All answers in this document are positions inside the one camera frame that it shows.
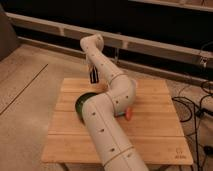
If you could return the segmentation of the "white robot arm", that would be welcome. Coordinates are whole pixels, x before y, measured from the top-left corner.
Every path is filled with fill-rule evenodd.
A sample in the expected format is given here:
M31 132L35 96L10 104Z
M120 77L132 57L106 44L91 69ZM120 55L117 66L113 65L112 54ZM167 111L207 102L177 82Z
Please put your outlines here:
M108 90L83 103L82 116L105 171L149 171L115 115L130 107L136 96L134 81L103 53L100 34L80 40L86 59L108 83Z

